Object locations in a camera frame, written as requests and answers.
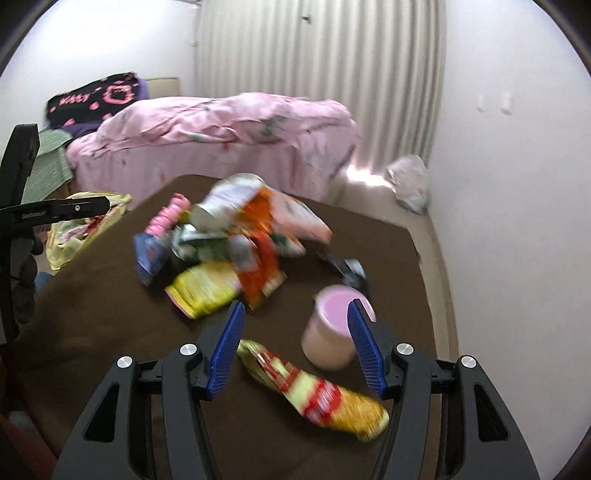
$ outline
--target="white wall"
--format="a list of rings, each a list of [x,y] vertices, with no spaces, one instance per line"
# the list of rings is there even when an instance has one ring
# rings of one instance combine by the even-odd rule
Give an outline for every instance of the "white wall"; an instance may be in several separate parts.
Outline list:
[[[531,0],[448,0],[447,16],[430,213],[460,350],[550,479],[591,423],[591,79]]]
[[[51,97],[112,73],[179,77],[181,94],[194,95],[194,9],[174,0],[59,0],[0,77],[0,154],[14,125],[43,128]]]

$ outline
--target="pink cup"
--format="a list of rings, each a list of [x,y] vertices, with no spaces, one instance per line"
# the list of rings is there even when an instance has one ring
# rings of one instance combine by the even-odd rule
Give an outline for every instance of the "pink cup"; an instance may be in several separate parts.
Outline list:
[[[369,300],[357,290],[344,285],[324,288],[316,296],[316,306],[301,338],[301,348],[315,367],[341,370],[355,357],[355,346],[347,325],[349,303],[359,299],[369,318],[375,312]]]

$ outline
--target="food packaging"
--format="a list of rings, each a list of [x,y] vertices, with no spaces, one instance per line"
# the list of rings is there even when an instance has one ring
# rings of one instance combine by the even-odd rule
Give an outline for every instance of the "food packaging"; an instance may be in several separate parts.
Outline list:
[[[244,299],[255,310],[286,278],[279,270],[273,240],[264,232],[253,232],[248,238],[231,236],[229,244]]]
[[[237,223],[249,230],[271,233],[271,198],[275,195],[270,188],[262,186],[254,198],[238,213]]]
[[[230,259],[228,236],[225,233],[199,232],[190,223],[175,228],[172,250],[186,265]]]
[[[170,257],[172,234],[157,237],[147,233],[134,235],[136,270],[144,285],[150,285]]]
[[[193,207],[189,222],[200,232],[227,230],[242,208],[264,186],[262,178],[251,173],[240,173],[221,180],[201,203]]]
[[[332,231],[303,202],[273,190],[271,197],[272,229],[275,233],[295,235],[304,240],[329,244]]]
[[[272,233],[269,236],[275,244],[275,253],[279,257],[303,257],[306,254],[304,245],[292,235]]]
[[[196,319],[234,300],[240,282],[231,262],[209,262],[181,273],[166,293],[187,317]]]
[[[369,442],[388,425],[388,412],[379,402],[304,372],[260,343],[242,340],[238,356],[255,380],[282,394],[320,427],[354,433]]]

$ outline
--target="trash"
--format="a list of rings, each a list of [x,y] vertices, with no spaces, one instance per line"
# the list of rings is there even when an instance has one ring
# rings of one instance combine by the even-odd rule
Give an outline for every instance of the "trash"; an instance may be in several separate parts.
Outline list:
[[[117,223],[125,214],[131,201],[130,195],[111,192],[80,192],[69,199],[106,196],[111,209],[105,216],[66,220],[52,224],[47,237],[46,255],[52,270],[59,270],[68,263],[85,245],[92,242],[108,227]]]
[[[251,173],[239,173],[221,180],[201,203],[193,207],[189,222],[200,232],[226,230],[264,186],[265,182]]]
[[[428,203],[428,175],[422,159],[406,155],[388,165],[387,170],[387,180],[398,203],[407,210],[424,215]]]
[[[187,223],[175,228],[173,254],[188,266],[215,260],[230,260],[228,236],[224,232],[198,232]]]
[[[144,285],[150,285],[154,277],[170,257],[172,229],[191,207],[191,202],[175,193],[168,206],[152,218],[144,233],[134,235],[136,269]]]
[[[286,278],[279,270],[273,241],[265,232],[254,232],[249,238],[231,236],[229,242],[244,299],[255,310]]]
[[[187,317],[196,319],[234,300],[240,281],[231,262],[208,262],[181,273],[166,293]]]
[[[242,340],[237,353],[255,380],[282,394],[319,427],[354,433],[369,442],[388,425],[388,412],[377,401],[304,372],[260,343]]]
[[[271,198],[275,192],[261,187],[255,197],[239,212],[236,223],[250,230],[271,233]]]
[[[273,190],[271,197],[272,227],[276,233],[329,244],[332,232],[304,203]]]
[[[306,254],[304,245],[293,235],[272,233],[269,236],[273,240],[275,252],[279,257],[303,257]]]

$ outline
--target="white plastic bag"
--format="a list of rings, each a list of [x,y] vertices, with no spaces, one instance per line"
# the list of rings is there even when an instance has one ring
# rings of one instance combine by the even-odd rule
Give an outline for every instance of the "white plastic bag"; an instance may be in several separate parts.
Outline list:
[[[398,203],[404,208],[424,215],[427,212],[428,176],[421,157],[406,155],[387,167],[388,182]]]

